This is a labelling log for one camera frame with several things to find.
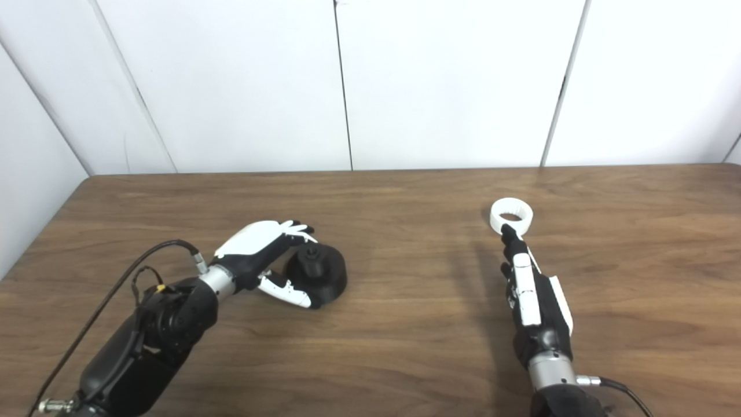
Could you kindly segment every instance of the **wood grain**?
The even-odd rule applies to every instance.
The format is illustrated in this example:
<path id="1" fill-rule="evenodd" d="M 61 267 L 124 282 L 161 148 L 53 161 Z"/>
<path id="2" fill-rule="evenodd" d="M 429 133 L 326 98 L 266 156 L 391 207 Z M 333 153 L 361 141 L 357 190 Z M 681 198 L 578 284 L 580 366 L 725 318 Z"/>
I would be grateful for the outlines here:
<path id="1" fill-rule="evenodd" d="M 741 168 L 680 165 L 92 177 L 0 283 L 0 416 L 24 412 L 144 249 L 179 237 L 208 254 L 264 219 L 316 227 L 348 290 L 318 311 L 232 297 L 150 416 L 526 416 L 485 221 L 505 196 L 536 213 L 527 240 L 561 278 L 577 371 L 625 382 L 657 416 L 737 414 Z M 150 265 L 194 273 L 178 249 Z M 49 395 L 75 390 L 132 307 L 116 296 Z"/>

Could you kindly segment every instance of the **metal connector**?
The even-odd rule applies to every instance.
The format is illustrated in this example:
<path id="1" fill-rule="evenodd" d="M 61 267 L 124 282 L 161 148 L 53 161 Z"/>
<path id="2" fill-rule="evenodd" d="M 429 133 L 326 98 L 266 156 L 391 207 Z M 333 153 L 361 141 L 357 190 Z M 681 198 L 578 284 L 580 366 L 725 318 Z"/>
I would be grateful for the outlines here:
<path id="1" fill-rule="evenodd" d="M 203 255 L 201 255 L 201 252 L 193 255 L 193 261 L 196 262 L 196 268 L 198 268 L 198 273 L 200 275 L 208 272 L 208 265 L 206 264 L 206 261 L 203 260 Z"/>
<path id="2" fill-rule="evenodd" d="M 71 413 L 75 408 L 75 401 L 69 400 L 69 401 L 62 401 L 62 400 L 53 400 L 51 398 L 47 398 L 39 403 L 39 412 L 48 414 L 48 413 L 58 413 L 60 411 L 64 411 L 65 413 Z"/>
<path id="3" fill-rule="evenodd" d="M 576 384 L 583 387 L 598 387 L 602 385 L 602 380 L 599 376 L 577 375 Z"/>

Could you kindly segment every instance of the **white plastic ring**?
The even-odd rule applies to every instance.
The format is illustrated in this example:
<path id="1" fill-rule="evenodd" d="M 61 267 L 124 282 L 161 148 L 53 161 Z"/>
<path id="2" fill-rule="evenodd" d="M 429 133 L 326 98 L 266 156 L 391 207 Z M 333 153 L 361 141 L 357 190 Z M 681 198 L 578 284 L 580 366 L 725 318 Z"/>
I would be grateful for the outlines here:
<path id="1" fill-rule="evenodd" d="M 520 220 L 507 220 L 502 214 L 512 214 Z M 502 226 L 508 224 L 518 235 L 523 236 L 533 222 L 533 209 L 522 200 L 512 197 L 502 198 L 491 205 L 489 223 L 496 233 L 502 234 Z"/>

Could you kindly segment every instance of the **cable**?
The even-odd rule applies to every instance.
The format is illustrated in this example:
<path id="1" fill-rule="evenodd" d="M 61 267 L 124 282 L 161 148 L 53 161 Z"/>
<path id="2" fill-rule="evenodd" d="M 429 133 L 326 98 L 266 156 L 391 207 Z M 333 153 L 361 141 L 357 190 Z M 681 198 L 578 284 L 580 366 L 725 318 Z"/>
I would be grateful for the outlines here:
<path id="1" fill-rule="evenodd" d="M 636 393 L 631 391 L 631 389 L 628 388 L 628 386 L 621 384 L 618 381 L 614 381 L 609 378 L 603 378 L 601 376 L 599 377 L 599 380 L 600 380 L 599 385 L 601 387 L 607 387 L 607 388 L 612 388 L 613 390 L 622 391 L 623 393 L 627 394 L 628 397 L 631 397 L 633 401 L 635 401 L 635 403 L 638 405 L 638 408 L 640 408 L 641 411 L 643 411 L 643 414 L 646 414 L 646 417 L 654 417 L 654 414 L 651 413 L 648 407 L 646 407 L 646 404 L 643 404 L 643 401 L 641 401 L 641 399 L 638 398 L 638 395 L 636 395 Z"/>
<path id="2" fill-rule="evenodd" d="M 31 408 L 28 410 L 26 417 L 31 417 L 33 415 L 33 412 L 36 411 L 36 408 L 39 406 L 39 402 L 44 397 L 44 393 L 46 392 L 47 388 L 49 388 L 51 383 L 54 381 L 54 378 L 57 376 L 57 374 L 59 374 L 59 371 L 62 370 L 62 367 L 67 363 L 67 360 L 69 360 L 70 356 L 72 356 L 72 354 L 75 352 L 75 349 L 77 349 L 77 346 L 80 344 L 83 337 L 87 334 L 87 331 L 90 330 L 90 328 L 93 326 L 95 321 L 98 319 L 98 316 L 100 316 L 100 313 L 103 312 L 103 309 L 106 307 L 106 305 L 108 305 L 108 302 L 111 300 L 111 298 L 113 298 L 119 288 L 124 285 L 124 282 L 126 282 L 126 279 L 129 278 L 129 275 L 131 275 L 133 270 L 141 265 L 141 263 L 144 262 L 144 260 L 151 256 L 154 252 L 157 252 L 158 250 L 166 248 L 168 246 L 181 246 L 183 248 L 186 248 L 190 252 L 190 256 L 192 256 L 194 259 L 197 259 L 198 257 L 202 259 L 201 252 L 193 244 L 180 239 L 168 240 L 166 242 L 158 243 L 155 246 L 149 248 L 146 252 L 142 253 L 138 258 L 136 258 L 136 260 L 126 269 L 124 274 L 116 281 L 115 284 L 113 284 L 113 287 L 111 287 L 110 291 L 108 291 L 105 297 L 103 297 L 103 301 L 101 301 L 101 303 L 96 307 L 90 318 L 87 319 L 87 322 L 82 327 L 80 333 L 77 335 L 70 347 L 67 348 L 67 351 L 62 356 L 62 359 L 59 360 L 57 365 L 51 371 L 51 374 L 49 374 L 46 381 L 44 381 L 41 389 L 39 390 L 39 394 L 36 396 L 33 404 L 31 404 Z"/>
<path id="3" fill-rule="evenodd" d="M 139 279 L 139 276 L 144 271 L 151 271 L 154 276 L 157 278 L 157 284 L 162 285 L 165 282 L 162 280 L 162 276 L 157 272 L 156 269 L 152 268 L 149 265 L 144 265 L 143 267 L 139 268 L 139 271 L 136 271 L 136 274 L 134 274 L 134 278 L 131 278 L 131 292 L 134 295 L 134 306 L 139 306 L 139 288 L 136 286 L 136 281 Z"/>

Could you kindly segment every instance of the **wall seam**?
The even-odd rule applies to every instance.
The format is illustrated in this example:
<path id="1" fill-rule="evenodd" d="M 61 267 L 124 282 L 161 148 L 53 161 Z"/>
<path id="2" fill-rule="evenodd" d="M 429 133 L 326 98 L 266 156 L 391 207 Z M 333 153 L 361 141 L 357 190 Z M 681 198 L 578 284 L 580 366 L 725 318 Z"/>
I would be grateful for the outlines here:
<path id="1" fill-rule="evenodd" d="M 93 13 L 95 14 L 95 17 L 98 20 L 98 25 L 100 26 L 101 30 L 103 31 L 103 34 L 108 40 L 108 44 L 110 45 L 110 48 L 113 51 L 113 55 L 116 57 L 116 61 L 119 62 L 119 66 L 121 67 L 121 70 L 126 76 L 126 80 L 128 81 L 129 86 L 132 92 L 134 93 L 136 103 L 139 105 L 139 110 L 144 114 L 144 118 L 147 120 L 147 124 L 152 129 L 152 132 L 154 132 L 158 143 L 162 147 L 162 150 L 165 151 L 165 154 L 167 155 L 167 158 L 170 161 L 170 165 L 172 166 L 173 171 L 177 173 L 178 168 L 175 165 L 173 156 L 170 154 L 170 149 L 167 148 L 167 143 L 165 143 L 165 139 L 162 137 L 162 134 L 160 134 L 159 132 L 159 128 L 157 127 L 157 124 L 155 123 L 154 118 L 152 117 L 152 113 L 149 111 L 147 102 L 144 100 L 144 97 L 142 96 L 142 92 L 139 90 L 139 86 L 136 84 L 136 80 L 134 79 L 133 74 L 131 73 L 129 64 L 126 62 L 126 59 L 124 58 L 124 54 L 121 52 L 119 43 L 116 41 L 116 38 L 113 36 L 113 31 L 111 31 L 110 29 L 108 20 L 106 20 L 105 15 L 103 14 L 103 10 L 100 8 L 100 4 L 98 4 L 98 0 L 88 0 L 88 3 L 93 8 Z"/>
<path id="2" fill-rule="evenodd" d="M 739 145 L 739 142 L 741 142 L 741 133 L 739 133 L 739 136 L 736 138 L 736 141 L 734 142 L 734 144 L 731 145 L 731 149 L 728 149 L 728 153 L 725 155 L 725 158 L 723 158 L 723 160 L 720 161 L 721 163 L 725 163 L 728 161 L 728 158 L 730 158 L 731 154 L 734 153 L 734 149 L 736 149 L 736 147 Z"/>
<path id="3" fill-rule="evenodd" d="M 44 96 L 41 93 L 39 93 L 39 91 L 36 89 L 36 87 L 34 86 L 34 84 L 30 81 L 30 79 L 28 78 L 28 75 L 23 70 L 23 68 L 21 67 L 21 65 L 18 64 L 18 60 L 15 58 L 15 56 L 13 55 L 13 53 L 10 51 L 9 47 L 5 43 L 5 41 L 2 38 L 2 36 L 0 36 L 0 47 L 8 55 L 8 57 L 10 58 L 10 61 L 13 63 L 13 66 L 16 67 L 16 70 L 21 74 L 21 78 L 23 78 L 23 81 L 26 83 L 26 85 L 28 86 L 28 88 L 31 90 L 31 93 L 36 98 L 36 101 L 39 102 L 39 104 L 41 105 L 41 108 L 44 109 L 44 112 L 49 117 L 49 120 L 51 120 L 52 124 L 54 124 L 54 127 L 59 132 L 59 136 L 62 137 L 62 139 L 64 140 L 64 142 L 67 144 L 67 147 L 72 151 L 72 154 L 75 156 L 75 158 L 77 158 L 77 162 L 80 163 L 80 166 L 82 166 L 82 169 L 84 169 L 84 171 L 87 174 L 87 176 L 88 177 L 92 177 L 94 175 L 93 169 L 90 167 L 90 165 L 87 163 L 87 161 L 80 156 L 80 154 L 78 153 L 78 151 L 72 145 L 72 143 L 70 142 L 69 137 L 64 132 L 64 129 L 62 129 L 62 127 L 59 125 L 59 121 L 57 120 L 56 113 L 51 108 L 51 104 L 46 100 L 46 98 L 44 98 Z"/>
<path id="4" fill-rule="evenodd" d="M 589 15 L 589 7 L 591 6 L 591 0 L 584 1 L 584 8 L 582 9 L 582 16 L 579 18 L 579 25 L 576 27 L 576 35 L 574 36 L 574 45 L 571 47 L 571 54 L 568 57 L 568 64 L 566 65 L 566 71 L 563 74 L 563 81 L 561 82 L 561 91 L 558 94 L 558 100 L 556 101 L 556 107 L 554 109 L 554 116 L 551 120 L 551 126 L 548 129 L 548 136 L 545 138 L 545 146 L 543 147 L 543 154 L 540 157 L 540 166 L 544 167 L 548 161 L 548 153 L 551 151 L 551 143 L 553 142 L 554 134 L 556 133 L 556 126 L 558 125 L 558 119 L 561 116 L 561 107 L 563 106 L 563 100 L 566 97 L 566 91 L 568 89 L 568 82 L 571 78 L 571 71 L 574 68 L 574 62 L 576 61 L 576 54 L 579 51 L 579 44 L 582 41 L 582 34 L 584 32 L 584 26 L 587 23 L 587 16 Z"/>

